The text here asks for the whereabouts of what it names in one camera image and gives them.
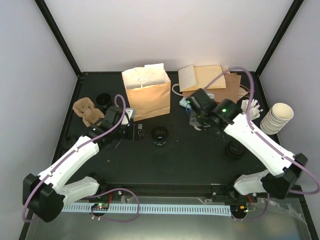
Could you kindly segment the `single black paper cup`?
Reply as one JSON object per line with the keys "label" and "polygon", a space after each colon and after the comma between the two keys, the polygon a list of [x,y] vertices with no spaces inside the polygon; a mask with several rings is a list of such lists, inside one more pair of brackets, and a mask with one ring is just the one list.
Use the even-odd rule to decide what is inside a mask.
{"label": "single black paper cup", "polygon": [[157,125],[151,130],[151,138],[156,146],[164,146],[167,143],[169,131],[165,126]]}

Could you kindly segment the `orange paper bag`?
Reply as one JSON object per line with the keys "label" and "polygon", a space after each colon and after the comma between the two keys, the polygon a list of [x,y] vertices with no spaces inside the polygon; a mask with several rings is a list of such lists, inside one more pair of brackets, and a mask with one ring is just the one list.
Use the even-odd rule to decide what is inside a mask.
{"label": "orange paper bag", "polygon": [[208,89],[225,89],[227,87],[225,74],[218,65],[194,66],[188,65],[178,70],[178,83],[173,84],[171,91],[178,96],[186,96],[192,91],[205,89],[216,77],[221,76],[212,83]]}
{"label": "orange paper bag", "polygon": [[148,64],[121,73],[129,106],[135,110],[134,121],[170,113],[171,80],[164,64]]}

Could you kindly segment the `black printed paper cup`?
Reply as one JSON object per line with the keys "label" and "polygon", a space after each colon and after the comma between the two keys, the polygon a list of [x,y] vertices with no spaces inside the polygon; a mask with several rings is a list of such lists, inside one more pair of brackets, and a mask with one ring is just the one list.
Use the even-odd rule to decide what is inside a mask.
{"label": "black printed paper cup", "polygon": [[95,102],[97,104],[97,107],[103,112],[105,113],[109,107],[111,107],[113,105],[113,100],[112,100],[112,96],[108,93],[101,93],[99,94],[96,99]]}

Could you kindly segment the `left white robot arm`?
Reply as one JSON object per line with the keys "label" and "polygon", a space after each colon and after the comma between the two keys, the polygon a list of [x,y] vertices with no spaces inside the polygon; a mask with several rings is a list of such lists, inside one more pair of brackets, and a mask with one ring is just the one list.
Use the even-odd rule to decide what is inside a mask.
{"label": "left white robot arm", "polygon": [[81,180],[68,180],[89,159],[113,141],[138,140],[144,136],[142,124],[135,124],[133,108],[111,106],[104,118],[98,119],[76,140],[75,144],[54,164],[38,175],[30,173],[22,183],[22,218],[28,223],[26,211],[48,223],[54,220],[64,207],[83,198],[103,199],[107,194],[106,180],[91,173]]}

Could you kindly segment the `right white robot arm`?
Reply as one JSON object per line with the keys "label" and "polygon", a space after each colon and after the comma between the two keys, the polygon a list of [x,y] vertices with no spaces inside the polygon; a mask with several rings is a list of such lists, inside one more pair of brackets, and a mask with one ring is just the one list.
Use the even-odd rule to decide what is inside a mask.
{"label": "right white robot arm", "polygon": [[241,175],[227,189],[230,200],[238,202],[252,193],[268,193],[281,200],[287,196],[301,175],[298,166],[305,166],[308,161],[304,154],[293,154],[274,142],[229,99],[216,103],[199,88],[186,101],[199,124],[205,128],[218,128],[233,137],[266,167],[258,173]]}

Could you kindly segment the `white paper cup stack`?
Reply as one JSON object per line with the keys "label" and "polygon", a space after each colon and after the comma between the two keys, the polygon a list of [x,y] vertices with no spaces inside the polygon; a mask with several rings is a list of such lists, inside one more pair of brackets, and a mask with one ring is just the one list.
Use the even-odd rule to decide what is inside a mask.
{"label": "white paper cup stack", "polygon": [[204,130],[204,128],[201,127],[201,126],[194,126],[194,128],[195,128],[197,131],[203,131],[203,130]]}

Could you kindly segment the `brown kraft paper bag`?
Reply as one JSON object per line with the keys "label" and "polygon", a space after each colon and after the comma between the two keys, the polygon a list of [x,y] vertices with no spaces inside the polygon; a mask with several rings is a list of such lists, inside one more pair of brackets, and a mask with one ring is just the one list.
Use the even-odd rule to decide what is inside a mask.
{"label": "brown kraft paper bag", "polygon": [[[214,100],[217,103],[220,103],[224,99],[229,99],[234,103],[237,103],[242,97],[244,97],[248,91],[245,90],[245,87],[241,87],[241,76],[236,73],[227,73],[224,75],[226,88],[222,89],[207,89],[206,92],[213,95]],[[183,95],[183,97],[188,97],[193,94],[195,91],[191,93],[187,93]]]}

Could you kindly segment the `right black lid stack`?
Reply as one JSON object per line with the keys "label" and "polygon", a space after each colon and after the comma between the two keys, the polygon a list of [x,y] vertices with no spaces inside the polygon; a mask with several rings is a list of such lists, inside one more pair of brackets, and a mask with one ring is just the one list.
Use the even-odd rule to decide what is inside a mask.
{"label": "right black lid stack", "polygon": [[225,147],[224,154],[229,160],[237,161],[245,154],[246,148],[239,141],[232,140]]}

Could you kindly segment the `black lid stack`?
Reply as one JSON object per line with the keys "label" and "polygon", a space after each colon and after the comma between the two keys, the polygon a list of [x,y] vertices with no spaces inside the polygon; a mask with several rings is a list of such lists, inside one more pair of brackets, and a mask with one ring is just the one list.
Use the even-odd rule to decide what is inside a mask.
{"label": "black lid stack", "polygon": [[225,147],[224,154],[229,160],[237,161],[245,154],[246,148],[239,141],[232,140]]}
{"label": "black lid stack", "polygon": [[68,151],[76,142],[78,138],[74,135],[66,136],[61,144],[61,147],[64,151]]}

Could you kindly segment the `brown pulp cup carrier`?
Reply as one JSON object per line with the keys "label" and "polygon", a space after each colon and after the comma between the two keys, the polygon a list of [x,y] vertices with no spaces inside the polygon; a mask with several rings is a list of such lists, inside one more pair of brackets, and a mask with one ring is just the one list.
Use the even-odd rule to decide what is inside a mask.
{"label": "brown pulp cup carrier", "polygon": [[103,112],[95,107],[93,101],[88,97],[83,97],[77,100],[73,106],[75,114],[82,118],[82,121],[86,127],[90,127],[100,119],[103,119],[105,115]]}

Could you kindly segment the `left black lid stack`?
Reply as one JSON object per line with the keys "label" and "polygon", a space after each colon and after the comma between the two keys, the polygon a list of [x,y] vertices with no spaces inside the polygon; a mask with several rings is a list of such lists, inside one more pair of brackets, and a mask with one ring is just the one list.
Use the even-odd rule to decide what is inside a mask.
{"label": "left black lid stack", "polygon": [[76,142],[78,138],[74,135],[66,136],[61,144],[61,147],[64,151],[68,151]]}

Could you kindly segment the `tilted paper cup stack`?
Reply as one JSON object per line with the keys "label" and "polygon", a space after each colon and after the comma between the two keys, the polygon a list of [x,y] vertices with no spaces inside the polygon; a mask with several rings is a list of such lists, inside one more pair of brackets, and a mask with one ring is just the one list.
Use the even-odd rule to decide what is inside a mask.
{"label": "tilted paper cup stack", "polygon": [[282,102],[275,103],[260,123],[260,129],[267,135],[277,134],[292,118],[293,109]]}

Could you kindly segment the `small circuit board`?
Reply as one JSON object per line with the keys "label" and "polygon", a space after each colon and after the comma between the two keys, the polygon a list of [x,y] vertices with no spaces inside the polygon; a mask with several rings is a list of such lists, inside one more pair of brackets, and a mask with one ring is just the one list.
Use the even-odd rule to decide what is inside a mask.
{"label": "small circuit board", "polygon": [[95,203],[91,206],[93,211],[107,211],[109,209],[109,203]]}

